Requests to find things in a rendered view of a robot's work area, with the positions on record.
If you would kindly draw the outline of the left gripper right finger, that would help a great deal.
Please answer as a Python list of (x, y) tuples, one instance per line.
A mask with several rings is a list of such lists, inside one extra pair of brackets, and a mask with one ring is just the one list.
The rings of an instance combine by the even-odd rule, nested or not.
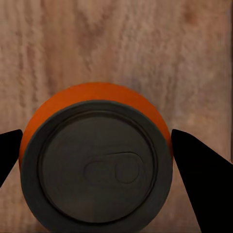
[(233, 233), (233, 164), (189, 133), (171, 139), (201, 233)]

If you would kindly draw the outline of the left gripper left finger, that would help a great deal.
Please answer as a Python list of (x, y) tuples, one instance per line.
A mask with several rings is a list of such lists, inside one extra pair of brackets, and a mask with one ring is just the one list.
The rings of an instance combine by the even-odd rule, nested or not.
[(19, 158), (22, 137), (20, 129), (0, 134), (0, 186)]

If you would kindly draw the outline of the can of soda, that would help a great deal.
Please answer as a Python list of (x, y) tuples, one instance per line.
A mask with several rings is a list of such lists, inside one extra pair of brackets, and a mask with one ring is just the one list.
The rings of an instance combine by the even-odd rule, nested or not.
[(167, 200), (173, 158), (169, 129), (145, 97), (89, 82), (37, 109), (18, 161), (27, 205), (50, 233), (139, 233)]

